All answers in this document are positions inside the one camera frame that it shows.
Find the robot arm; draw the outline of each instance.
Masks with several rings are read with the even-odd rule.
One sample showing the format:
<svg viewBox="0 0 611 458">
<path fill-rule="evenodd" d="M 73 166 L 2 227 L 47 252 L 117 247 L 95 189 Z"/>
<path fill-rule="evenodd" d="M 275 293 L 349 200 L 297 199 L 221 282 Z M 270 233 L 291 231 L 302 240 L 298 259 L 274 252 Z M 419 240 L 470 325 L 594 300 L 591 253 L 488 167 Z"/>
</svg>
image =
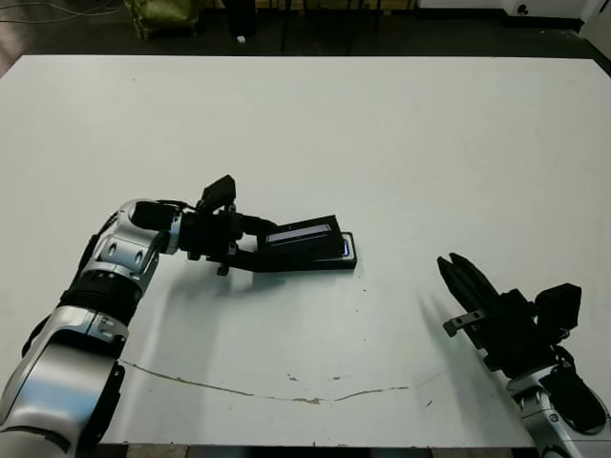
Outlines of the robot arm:
<svg viewBox="0 0 611 458">
<path fill-rule="evenodd" d="M 439 270 L 468 313 L 444 328 L 450 337 L 464 330 L 477 349 L 486 350 L 486 366 L 511 379 L 507 390 L 540 456 L 611 456 L 609 413 L 559 345 L 578 325 L 581 289 L 566 283 L 528 302 L 516 289 L 498 294 L 465 258 L 450 259 L 439 258 Z"/>
<path fill-rule="evenodd" d="M 335 217 L 326 217 L 328 225 L 320 230 L 318 223 L 295 223 L 307 226 L 302 232 L 310 237 L 293 238 L 288 256 L 285 248 L 295 232 L 291 226 L 281 230 L 271 221 L 236 213 L 235 197 L 235 181 L 226 176 L 205 188 L 195 207 L 178 201 L 133 200 L 92 236 L 72 284 L 52 314 L 33 330 L 5 387 L 0 456 L 74 456 L 78 448 L 100 441 L 125 375 L 117 359 L 127 341 L 127 326 L 160 254 L 182 250 L 190 260 L 204 255 L 219 262 L 219 274 L 226 275 L 230 266 L 251 271 L 319 269 L 325 258 L 343 253 Z M 257 252 L 238 247 L 243 234 L 259 238 Z M 265 244 L 277 238 L 284 240 L 282 256 L 274 256 L 278 250 L 272 243 Z M 312 253 L 323 261 L 313 259 Z M 340 268 L 354 268 L 355 262 L 353 256 Z M 336 263 L 329 265 L 338 268 Z"/>
</svg>

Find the dark floor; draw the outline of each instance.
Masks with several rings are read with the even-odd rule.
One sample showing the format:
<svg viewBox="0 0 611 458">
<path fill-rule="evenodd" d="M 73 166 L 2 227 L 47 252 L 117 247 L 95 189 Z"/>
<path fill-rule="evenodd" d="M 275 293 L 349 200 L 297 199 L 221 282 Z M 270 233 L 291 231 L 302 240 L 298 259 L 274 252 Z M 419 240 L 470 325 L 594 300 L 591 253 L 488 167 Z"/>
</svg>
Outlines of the dark floor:
<svg viewBox="0 0 611 458">
<path fill-rule="evenodd" d="M 3 6 L 14 0 L 0 0 Z M 56 0 L 71 10 L 99 5 L 94 0 Z M 609 61 L 572 30 L 506 27 L 497 19 L 430 19 L 413 11 L 380 17 L 372 11 L 312 11 L 290 17 L 281 52 L 284 12 L 260 10 L 258 32 L 239 45 L 222 10 L 205 10 L 198 37 L 137 38 L 126 10 L 81 16 L 60 23 L 24 25 L 2 19 L 41 21 L 66 17 L 46 7 L 0 10 L 0 75 L 24 53 L 182 55 L 471 55 L 594 58 L 607 72 Z"/>
</svg>

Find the white cable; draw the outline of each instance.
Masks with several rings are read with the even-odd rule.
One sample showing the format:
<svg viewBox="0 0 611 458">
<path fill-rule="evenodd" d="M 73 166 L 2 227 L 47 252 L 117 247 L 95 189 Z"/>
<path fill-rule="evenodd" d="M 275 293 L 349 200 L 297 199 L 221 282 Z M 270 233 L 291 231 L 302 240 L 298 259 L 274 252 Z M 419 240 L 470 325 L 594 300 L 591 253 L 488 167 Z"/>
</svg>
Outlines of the white cable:
<svg viewBox="0 0 611 458">
<path fill-rule="evenodd" d="M 0 23 L 1 22 L 10 22 L 10 23 L 14 23 L 14 24 L 52 24 L 55 22 L 64 22 L 64 21 L 69 21 L 71 19 L 75 19 L 77 17 L 80 16 L 101 16 L 101 15 L 105 15 L 105 14 L 114 14 L 115 12 L 119 12 L 121 10 L 123 10 L 123 8 L 117 8 L 115 10 L 109 10 L 108 6 L 113 2 L 114 0 L 108 0 L 108 2 L 106 2 L 104 5 L 99 5 L 95 8 L 91 8 L 90 10 L 85 10 L 83 12 L 77 12 L 77 11 L 71 11 L 71 10 L 67 10 L 65 8 L 59 7 L 57 5 L 54 5 L 53 3 L 44 3 L 44 2 L 35 2 L 35 3 L 20 3 L 20 4 L 16 4 L 16 5 L 8 5 L 7 7 L 0 7 L 0 10 L 8 10 L 11 8 L 20 8 L 20 7 L 50 7 L 56 10 L 61 10 L 64 12 L 67 12 L 69 14 L 71 14 L 72 16 L 69 17 L 64 17 L 62 19 L 52 19 L 49 21 L 22 21 L 20 19 L 0 19 Z M 105 12 L 93 12 L 96 10 L 100 10 L 100 9 L 104 9 L 104 10 L 108 10 Z"/>
</svg>

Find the black device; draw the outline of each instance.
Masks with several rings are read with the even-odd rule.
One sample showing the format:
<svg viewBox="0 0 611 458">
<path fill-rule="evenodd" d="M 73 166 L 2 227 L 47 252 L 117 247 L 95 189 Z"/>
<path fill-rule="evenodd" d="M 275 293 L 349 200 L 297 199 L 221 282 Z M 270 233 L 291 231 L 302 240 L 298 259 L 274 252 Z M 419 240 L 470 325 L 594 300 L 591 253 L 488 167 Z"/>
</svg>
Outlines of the black device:
<svg viewBox="0 0 611 458">
<path fill-rule="evenodd" d="M 448 289 L 468 312 L 445 322 L 446 333 L 453 337 L 462 329 L 477 349 L 484 349 L 485 365 L 512 379 L 508 390 L 523 410 L 528 411 L 525 406 L 533 393 L 540 410 L 545 395 L 574 431 L 586 436 L 601 432 L 607 421 L 604 406 L 578 375 L 573 356 L 559 345 L 578 325 L 581 288 L 561 284 L 530 302 L 517 289 L 499 294 L 469 260 L 455 253 L 450 260 L 438 258 L 437 264 Z M 537 434 L 543 430 L 534 424 Z"/>
<path fill-rule="evenodd" d="M 334 215 L 277 225 L 238 213 L 235 198 L 236 183 L 226 176 L 205 188 L 194 211 L 183 215 L 179 246 L 189 259 L 206 256 L 218 262 L 219 275 L 226 275 L 229 267 L 288 272 L 356 266 L 353 236 L 346 242 Z M 244 235 L 256 237 L 256 250 L 239 247 L 238 240 Z M 349 254 L 345 255 L 347 246 Z"/>
</svg>

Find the silver robot arm segment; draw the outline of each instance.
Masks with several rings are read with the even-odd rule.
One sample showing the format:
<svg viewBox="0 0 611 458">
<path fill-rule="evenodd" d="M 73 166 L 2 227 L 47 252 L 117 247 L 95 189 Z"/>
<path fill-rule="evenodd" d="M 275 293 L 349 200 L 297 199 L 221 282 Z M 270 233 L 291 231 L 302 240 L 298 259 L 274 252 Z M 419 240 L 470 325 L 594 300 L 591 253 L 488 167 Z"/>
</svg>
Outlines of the silver robot arm segment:
<svg viewBox="0 0 611 458">
<path fill-rule="evenodd" d="M 180 205 L 130 201 L 92 238 L 73 284 L 32 333 L 5 387 L 0 456 L 74 456 L 101 439 L 124 377 L 116 359 L 127 325 L 159 254 L 179 249 L 183 214 Z"/>
</svg>

